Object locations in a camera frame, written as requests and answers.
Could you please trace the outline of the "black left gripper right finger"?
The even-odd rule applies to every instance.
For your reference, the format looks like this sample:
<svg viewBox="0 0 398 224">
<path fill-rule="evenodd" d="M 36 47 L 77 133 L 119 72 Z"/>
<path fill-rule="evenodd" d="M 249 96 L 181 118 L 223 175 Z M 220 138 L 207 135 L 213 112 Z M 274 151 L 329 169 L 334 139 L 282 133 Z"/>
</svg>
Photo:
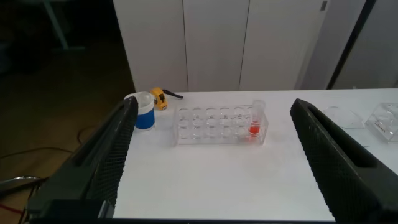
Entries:
<svg viewBox="0 0 398 224">
<path fill-rule="evenodd" d="M 290 116 L 335 220 L 397 223 L 397 174 L 311 103 L 297 98 Z"/>
</svg>

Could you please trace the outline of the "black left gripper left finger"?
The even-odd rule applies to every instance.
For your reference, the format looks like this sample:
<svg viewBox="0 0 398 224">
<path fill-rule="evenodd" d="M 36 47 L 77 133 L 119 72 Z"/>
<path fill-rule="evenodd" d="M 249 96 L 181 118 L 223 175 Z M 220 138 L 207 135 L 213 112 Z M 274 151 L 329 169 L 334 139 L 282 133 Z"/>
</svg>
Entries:
<svg viewBox="0 0 398 224">
<path fill-rule="evenodd" d="M 26 209 L 39 217 L 55 202 L 84 200 L 115 206 L 117 189 L 137 121 L 138 102 L 130 96 L 98 127 L 29 199 Z"/>
</svg>

